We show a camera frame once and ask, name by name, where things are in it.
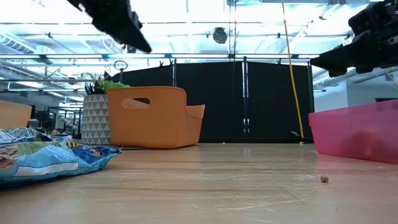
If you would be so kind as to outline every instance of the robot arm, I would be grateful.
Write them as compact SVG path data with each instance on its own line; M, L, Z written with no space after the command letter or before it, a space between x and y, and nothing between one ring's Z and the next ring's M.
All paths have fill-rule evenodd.
M355 38L352 43L320 54L311 64L338 77L355 67L356 72L398 65L398 0L370 4L349 19Z
M109 34L120 44L135 47L143 52L152 51L141 33L142 24L136 12L131 11L130 0L68 0L77 9L93 18L92 24Z

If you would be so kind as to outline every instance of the white geometric planter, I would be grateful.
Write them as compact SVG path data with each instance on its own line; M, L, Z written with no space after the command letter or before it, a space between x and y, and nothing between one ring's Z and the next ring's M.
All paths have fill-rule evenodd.
M89 145L112 144L107 95L85 96L81 141Z

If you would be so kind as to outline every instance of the green plant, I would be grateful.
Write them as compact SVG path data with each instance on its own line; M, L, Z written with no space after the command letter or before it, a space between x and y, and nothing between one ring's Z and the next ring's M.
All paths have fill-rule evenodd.
M130 87L129 85L124 85L122 83L114 83L108 80L107 77L99 77L93 83L86 83L85 90L87 95L94 94L106 94L108 89L112 88L125 88Z

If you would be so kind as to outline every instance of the orange basket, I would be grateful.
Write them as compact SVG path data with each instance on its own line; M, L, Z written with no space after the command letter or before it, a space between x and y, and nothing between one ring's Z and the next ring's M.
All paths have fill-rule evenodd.
M108 106L115 146L175 149L199 141L205 105L187 106L187 95L181 88L110 89Z

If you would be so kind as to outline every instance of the pink plastic bin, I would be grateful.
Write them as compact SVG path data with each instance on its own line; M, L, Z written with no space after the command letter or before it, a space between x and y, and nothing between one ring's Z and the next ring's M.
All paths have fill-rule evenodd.
M398 164L398 100L312 113L310 126L320 154Z

